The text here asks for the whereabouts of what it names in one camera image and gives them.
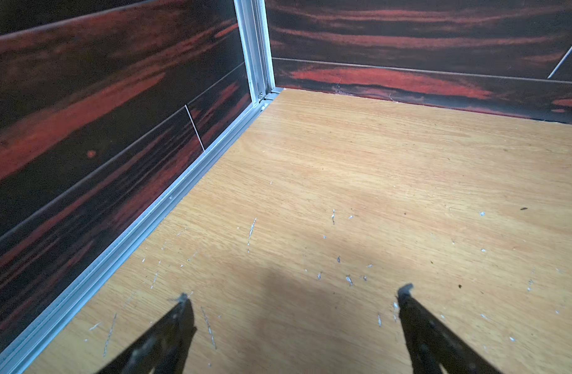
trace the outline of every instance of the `light wood floor panel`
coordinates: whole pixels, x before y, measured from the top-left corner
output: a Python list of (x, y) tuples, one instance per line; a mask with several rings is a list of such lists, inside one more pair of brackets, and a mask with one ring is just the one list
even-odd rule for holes
[(188, 372), (411, 373), (407, 282), (505, 373), (572, 372), (572, 126), (285, 90), (28, 372), (94, 372), (193, 292)]

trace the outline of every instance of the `panel seam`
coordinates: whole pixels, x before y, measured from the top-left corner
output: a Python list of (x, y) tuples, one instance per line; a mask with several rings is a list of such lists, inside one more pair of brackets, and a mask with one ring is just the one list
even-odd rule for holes
[(211, 90), (216, 84), (218, 84), (219, 82), (221, 82), (224, 78), (226, 78), (228, 75), (232, 74), (235, 70), (237, 70), (238, 68), (240, 68), (242, 66), (242, 64), (244, 64), (244, 60), (238, 64), (238, 66), (232, 70), (230, 70), (226, 75), (224, 75), (222, 78), (218, 79), (217, 82), (215, 82), (214, 84), (212, 84), (211, 86), (207, 87), (203, 92), (201, 92), (200, 94), (198, 94), (197, 96), (194, 97), (194, 99), (192, 99), (191, 101), (188, 102), (188, 104), (191, 104), (193, 101), (197, 100), (198, 98), (200, 98), (203, 94), (207, 93), (207, 91)]
[(558, 65), (556, 65), (556, 67), (554, 68), (554, 70), (551, 71), (550, 75), (548, 75), (548, 79), (551, 78), (552, 75), (554, 75), (554, 73), (556, 73), (556, 71), (558, 71), (558, 69), (560, 68), (560, 65), (562, 65), (562, 63), (566, 60), (566, 58), (568, 57), (568, 55), (570, 55), (572, 52), (572, 46), (568, 49), (568, 51), (566, 51), (566, 53), (564, 54), (564, 56), (562, 56), (562, 58), (560, 59), (560, 61), (558, 62)]
[(376, 66), (376, 65), (362, 65), (362, 64), (349, 64), (346, 62), (327, 62), (327, 61), (314, 61), (314, 60), (302, 60), (302, 59), (288, 59), (284, 57), (272, 57), (275, 60), (284, 61), (298, 61), (298, 62), (311, 62), (314, 64), (324, 64), (324, 65), (341, 65), (341, 66), (353, 66), (357, 68), (375, 68), (384, 70), (396, 70), (396, 71), (408, 71), (408, 72), (424, 72), (424, 73), (438, 73), (438, 74), (449, 74), (449, 75), (460, 75), (462, 77), (483, 77), (483, 78), (496, 78), (496, 79), (514, 79), (521, 81), (535, 81), (535, 82), (552, 82), (552, 83), (570, 83), (572, 81), (558, 81), (553, 79), (539, 79), (539, 78), (521, 78), (521, 77), (505, 77), (503, 75), (486, 75), (486, 74), (472, 74), (472, 73), (459, 73), (451, 71), (436, 71), (436, 70), (422, 70), (422, 69), (410, 69), (410, 68), (395, 68), (393, 66)]
[(199, 136), (199, 132), (197, 131), (197, 126), (194, 125), (193, 116), (190, 115), (190, 110), (188, 110), (186, 104), (184, 104), (184, 108), (186, 109), (186, 113), (188, 113), (188, 117), (190, 118), (190, 123), (193, 124), (194, 133), (197, 134), (197, 139), (199, 139), (199, 144), (201, 145), (201, 148), (203, 148), (203, 152), (205, 152), (205, 147), (203, 146), (203, 142), (201, 141), (201, 137)]

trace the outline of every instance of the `metal frame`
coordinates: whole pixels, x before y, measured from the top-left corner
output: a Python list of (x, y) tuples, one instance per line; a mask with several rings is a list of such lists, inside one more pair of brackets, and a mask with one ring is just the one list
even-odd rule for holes
[(235, 0), (235, 8), (252, 103), (0, 354), (0, 373), (21, 373), (28, 368), (282, 91), (274, 83), (264, 0)]
[(234, 0), (234, 6), (241, 32), (251, 98), (253, 102), (260, 102), (276, 86), (265, 0)]

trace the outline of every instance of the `dark red wood grain wall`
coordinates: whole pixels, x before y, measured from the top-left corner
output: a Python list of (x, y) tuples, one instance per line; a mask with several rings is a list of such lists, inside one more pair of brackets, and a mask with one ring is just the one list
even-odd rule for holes
[(73, 4), (0, 6), (0, 352), (251, 103), (233, 1)]
[(276, 85), (572, 123), (572, 0), (266, 0)]

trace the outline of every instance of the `scratch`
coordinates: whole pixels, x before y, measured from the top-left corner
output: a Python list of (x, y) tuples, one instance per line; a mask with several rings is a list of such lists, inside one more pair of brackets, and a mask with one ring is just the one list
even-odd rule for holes
[(246, 242), (246, 245), (251, 245), (252, 229), (255, 228), (255, 222), (257, 222), (257, 217), (255, 217), (255, 220), (252, 222), (251, 231), (249, 232), (249, 240)]
[(197, 256), (197, 253), (199, 253), (199, 251), (196, 251), (196, 252), (191, 256), (191, 258), (193, 258), (194, 256)]
[(107, 345), (110, 343), (111, 334), (114, 332), (114, 326), (116, 325), (116, 317), (118, 317), (118, 313), (114, 314), (114, 320), (111, 321), (110, 333), (107, 334), (107, 340), (105, 341), (105, 346), (103, 347), (103, 357), (107, 355)]
[(396, 322), (396, 310), (398, 310), (398, 304), (396, 304), (396, 302), (393, 302), (392, 305), (394, 306), (394, 312), (392, 313), (392, 315), (394, 316), (394, 322)]
[(124, 309), (126, 307), (126, 305), (128, 305), (129, 302), (131, 302), (132, 297), (135, 295), (136, 291), (134, 291), (132, 293), (132, 295), (125, 301), (124, 305), (122, 305), (122, 309)]
[(159, 275), (159, 272), (155, 273), (155, 278), (153, 278), (153, 283), (151, 284), (150, 290), (153, 289), (153, 285), (155, 284), (155, 281), (157, 280), (157, 275)]
[(217, 349), (217, 346), (215, 345), (215, 339), (213, 338), (213, 333), (211, 332), (211, 325), (209, 324), (209, 320), (207, 319), (207, 315), (205, 315), (205, 310), (203, 309), (203, 307), (201, 307), (201, 311), (203, 312), (203, 318), (205, 318), (205, 323), (207, 323), (207, 329), (209, 330), (209, 335), (211, 335), (211, 343), (213, 344), (213, 347)]
[(396, 100), (394, 100), (394, 99), (392, 98), (392, 93), (390, 93), (390, 94), (388, 95), (388, 97), (390, 98), (391, 101), (395, 102), (396, 104), (400, 104), (400, 102), (398, 102), (398, 101), (396, 101)]

